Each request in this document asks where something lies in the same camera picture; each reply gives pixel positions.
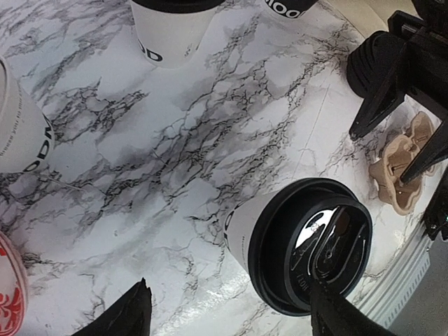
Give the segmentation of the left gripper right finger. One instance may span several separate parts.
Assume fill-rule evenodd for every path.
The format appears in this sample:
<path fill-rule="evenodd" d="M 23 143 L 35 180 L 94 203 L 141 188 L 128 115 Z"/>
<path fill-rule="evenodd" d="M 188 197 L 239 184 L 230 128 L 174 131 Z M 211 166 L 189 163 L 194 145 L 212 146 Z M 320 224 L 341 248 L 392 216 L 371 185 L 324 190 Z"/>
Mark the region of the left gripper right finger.
<path fill-rule="evenodd" d="M 344 296 L 315 279 L 310 295 L 311 326 L 314 336 L 393 336 L 394 333 L 371 321 Z"/>

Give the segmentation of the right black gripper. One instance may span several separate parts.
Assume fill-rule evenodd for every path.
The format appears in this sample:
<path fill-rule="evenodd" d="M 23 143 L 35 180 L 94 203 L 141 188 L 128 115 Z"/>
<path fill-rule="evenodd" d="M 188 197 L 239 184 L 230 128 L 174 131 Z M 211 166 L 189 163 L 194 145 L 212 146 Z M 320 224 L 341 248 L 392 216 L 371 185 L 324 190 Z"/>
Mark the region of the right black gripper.
<path fill-rule="evenodd" d="M 349 136 L 370 133 L 406 94 L 444 119 L 401 174 L 409 183 L 447 159 L 447 39 L 401 10 L 388 19 L 388 30 L 399 38 L 368 38 L 349 55 L 349 86 L 363 98 Z"/>

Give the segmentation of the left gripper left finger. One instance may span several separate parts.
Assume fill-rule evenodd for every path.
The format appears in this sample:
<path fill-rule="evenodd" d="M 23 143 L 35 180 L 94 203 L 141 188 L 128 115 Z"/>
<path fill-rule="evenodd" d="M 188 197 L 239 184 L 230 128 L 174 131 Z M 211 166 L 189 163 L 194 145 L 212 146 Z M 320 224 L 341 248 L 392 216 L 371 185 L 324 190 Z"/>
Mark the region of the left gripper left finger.
<path fill-rule="evenodd" d="M 151 288 L 142 278 L 103 314 L 73 336 L 149 336 L 152 315 Z"/>

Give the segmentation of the brown cardboard cup carrier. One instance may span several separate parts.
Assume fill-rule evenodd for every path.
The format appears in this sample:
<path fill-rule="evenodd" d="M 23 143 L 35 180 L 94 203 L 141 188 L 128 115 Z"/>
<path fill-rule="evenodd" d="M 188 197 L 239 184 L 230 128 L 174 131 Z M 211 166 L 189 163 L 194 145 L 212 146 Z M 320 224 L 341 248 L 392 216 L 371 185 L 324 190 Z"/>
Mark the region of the brown cardboard cup carrier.
<path fill-rule="evenodd" d="M 434 176 L 438 170 L 435 164 L 413 181 L 404 184 L 401 174 L 428 142 L 435 131 L 429 116 L 420 111 L 412 119 L 406 133 L 399 134 L 382 151 L 379 161 L 369 166 L 369 174 L 377 182 L 378 197 L 390 204 L 401 216 L 410 214 L 418 202 L 425 176 Z"/>

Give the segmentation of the white paper coffee cup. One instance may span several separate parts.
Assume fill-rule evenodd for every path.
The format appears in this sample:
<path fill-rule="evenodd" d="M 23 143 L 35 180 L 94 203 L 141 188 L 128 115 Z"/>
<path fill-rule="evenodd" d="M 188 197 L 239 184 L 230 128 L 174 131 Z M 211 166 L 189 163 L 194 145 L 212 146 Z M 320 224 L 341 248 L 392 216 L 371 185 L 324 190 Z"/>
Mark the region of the white paper coffee cup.
<path fill-rule="evenodd" d="M 131 1 L 139 47 L 157 67 L 179 68 L 188 62 L 217 10 L 217 0 Z"/>

